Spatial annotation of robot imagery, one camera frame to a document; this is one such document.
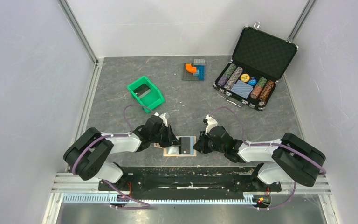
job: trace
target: case handle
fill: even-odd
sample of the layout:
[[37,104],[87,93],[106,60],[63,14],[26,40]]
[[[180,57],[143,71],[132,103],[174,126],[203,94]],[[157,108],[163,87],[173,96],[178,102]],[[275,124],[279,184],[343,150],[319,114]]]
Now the case handle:
[[230,96],[226,96],[226,100],[228,101],[228,102],[230,102],[230,103],[232,103],[232,104],[234,104],[234,105],[237,105],[238,107],[243,107],[245,104],[244,103],[242,103],[242,105],[239,105],[238,103],[236,103],[236,102],[234,102],[234,101],[232,101],[232,100],[229,100],[228,98],[229,98]]

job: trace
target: white backdrop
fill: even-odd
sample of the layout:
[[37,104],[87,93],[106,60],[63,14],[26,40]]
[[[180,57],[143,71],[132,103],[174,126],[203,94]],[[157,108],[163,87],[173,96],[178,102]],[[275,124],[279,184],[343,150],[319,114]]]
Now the white backdrop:
[[99,57],[231,55],[241,29],[287,39],[307,0],[68,0]]
[[358,1],[318,1],[287,70],[310,144],[325,168],[341,221],[358,223]]
[[92,69],[56,0],[0,1],[0,224],[41,223]]

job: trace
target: poker chip case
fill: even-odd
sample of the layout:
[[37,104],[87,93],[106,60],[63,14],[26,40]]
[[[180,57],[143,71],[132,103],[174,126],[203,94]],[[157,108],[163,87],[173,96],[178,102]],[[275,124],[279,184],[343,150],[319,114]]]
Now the poker chip case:
[[[219,92],[225,94],[226,100],[230,103],[233,103],[239,107],[248,105],[251,108],[262,111],[268,104],[268,101],[277,85],[277,81],[283,76],[285,70],[296,54],[297,49],[298,46],[294,43],[287,42],[283,39],[260,31],[257,27],[246,26],[242,30],[231,61],[217,77],[213,83],[213,87]],[[238,92],[233,92],[233,89],[225,88],[226,86],[218,83],[222,76],[225,75],[226,70],[231,64],[235,64],[237,68],[243,68],[241,75],[236,79],[235,84],[233,84],[234,86],[237,84],[237,82],[242,82],[241,76],[243,74],[249,74],[257,82],[260,80],[260,78],[263,77],[267,81],[271,80],[275,83],[275,85],[270,88],[269,95],[264,95],[262,97],[263,100],[259,99],[261,96],[254,99],[251,97],[251,94],[245,98],[243,95],[239,95]]]

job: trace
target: gray tabletop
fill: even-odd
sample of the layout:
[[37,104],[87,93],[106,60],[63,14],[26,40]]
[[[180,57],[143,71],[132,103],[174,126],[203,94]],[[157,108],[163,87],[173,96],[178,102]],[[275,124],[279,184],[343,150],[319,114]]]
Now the gray tabletop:
[[[205,81],[182,81],[184,63],[193,59],[205,59]],[[286,83],[281,79],[262,112],[247,106],[239,108],[225,100],[212,84],[225,68],[230,56],[161,56],[161,57],[112,57],[105,58],[91,108],[88,127],[101,132],[125,133],[129,131],[122,117],[123,108],[137,103],[127,90],[127,85],[141,76],[147,76],[161,91],[165,102],[154,111],[167,112],[168,122],[176,135],[199,136],[205,129],[202,120],[219,106],[234,110],[245,127],[250,141],[267,141],[281,138],[285,133],[301,136],[296,114],[290,100]],[[132,126],[146,122],[150,114],[140,107],[127,110]],[[214,114],[233,138],[241,137],[241,128],[235,117],[227,110]],[[107,161],[121,166],[239,166],[223,154],[197,154],[196,157],[164,157],[163,150],[151,146],[139,153],[110,155]]]

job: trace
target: green plastic bin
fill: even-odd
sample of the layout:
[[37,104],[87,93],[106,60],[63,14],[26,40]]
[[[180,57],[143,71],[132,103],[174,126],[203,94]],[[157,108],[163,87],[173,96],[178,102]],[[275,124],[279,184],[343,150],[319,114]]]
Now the green plastic bin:
[[[149,87],[150,92],[140,99],[134,93],[134,90],[140,87],[142,84],[146,84]],[[132,97],[135,98],[141,105],[147,106],[152,110],[160,106],[165,101],[160,90],[146,76],[142,76],[137,81],[129,84],[127,89],[130,91]],[[143,109],[146,111],[146,113],[150,113],[150,111],[146,108]]]

